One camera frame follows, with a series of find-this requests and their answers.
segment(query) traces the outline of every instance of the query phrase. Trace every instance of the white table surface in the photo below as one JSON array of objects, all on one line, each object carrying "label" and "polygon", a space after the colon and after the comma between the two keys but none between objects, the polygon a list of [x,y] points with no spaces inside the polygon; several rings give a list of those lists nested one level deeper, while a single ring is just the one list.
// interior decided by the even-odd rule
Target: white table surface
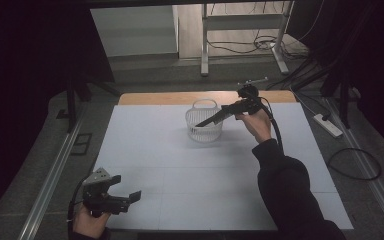
[{"label": "white table surface", "polygon": [[[130,230],[275,230],[257,186],[257,145],[241,121],[223,122],[220,138],[197,143],[187,135],[189,105],[115,106],[95,164],[121,183],[113,196],[141,190],[128,213],[107,226]],[[286,155],[308,169],[311,191],[326,219],[352,229],[299,103],[273,103]]]}]

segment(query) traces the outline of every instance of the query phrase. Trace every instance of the wall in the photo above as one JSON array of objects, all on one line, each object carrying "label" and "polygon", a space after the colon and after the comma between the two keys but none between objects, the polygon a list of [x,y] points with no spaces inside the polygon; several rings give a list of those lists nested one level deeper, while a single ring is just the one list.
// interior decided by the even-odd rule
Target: wall
[{"label": "wall", "polygon": [[108,57],[177,53],[177,7],[92,9]]}]

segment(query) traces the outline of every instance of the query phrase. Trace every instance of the black jacket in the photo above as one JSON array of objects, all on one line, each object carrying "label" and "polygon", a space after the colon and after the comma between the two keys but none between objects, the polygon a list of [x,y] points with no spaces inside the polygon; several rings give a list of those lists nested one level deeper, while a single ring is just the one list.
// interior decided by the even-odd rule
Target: black jacket
[{"label": "black jacket", "polygon": [[[87,237],[85,235],[82,235],[76,232],[70,232],[69,239],[70,240],[96,240],[95,238]],[[101,237],[98,240],[110,240],[110,239],[111,239],[110,229],[105,228],[104,232],[102,233]]]},{"label": "black jacket", "polygon": [[260,143],[252,153],[260,163],[261,197],[282,239],[345,239],[335,223],[324,220],[302,162],[283,155],[275,139]]}]

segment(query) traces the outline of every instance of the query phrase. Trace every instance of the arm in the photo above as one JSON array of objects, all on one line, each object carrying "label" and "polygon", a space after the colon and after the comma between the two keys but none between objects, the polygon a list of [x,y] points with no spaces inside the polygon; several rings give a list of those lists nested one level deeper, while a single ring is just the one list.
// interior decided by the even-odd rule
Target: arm
[{"label": "arm", "polygon": [[339,228],[323,218],[310,191],[304,164],[287,157],[271,138],[270,120],[263,110],[237,115],[259,145],[252,152],[260,163],[258,187],[279,232],[288,239],[345,239]]}]

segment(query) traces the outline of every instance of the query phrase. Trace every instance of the wire basket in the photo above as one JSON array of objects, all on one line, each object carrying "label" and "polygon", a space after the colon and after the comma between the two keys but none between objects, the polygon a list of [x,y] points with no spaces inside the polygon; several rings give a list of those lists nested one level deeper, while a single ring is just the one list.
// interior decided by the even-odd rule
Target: wire basket
[{"label": "wire basket", "polygon": [[[195,104],[203,101],[211,101],[215,104],[214,107],[196,107]],[[188,135],[195,141],[206,143],[213,142],[218,137],[220,137],[221,129],[223,126],[223,121],[218,124],[211,122],[204,127],[196,127],[198,123],[206,120],[209,117],[212,117],[220,111],[220,108],[217,107],[216,101],[213,99],[198,99],[192,104],[192,108],[186,112],[186,124],[188,126]]]}]

